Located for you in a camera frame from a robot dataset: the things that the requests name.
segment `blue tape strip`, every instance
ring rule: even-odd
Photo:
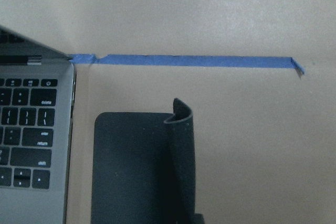
[[[304,68],[292,57],[249,56],[172,56],[172,55],[107,55],[101,59],[94,55],[72,55],[75,64],[112,64],[143,66],[190,66],[236,68],[293,68],[302,74]]]

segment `folded mouse pad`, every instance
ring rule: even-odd
[[[193,115],[106,112],[94,127],[91,223],[199,224]]]

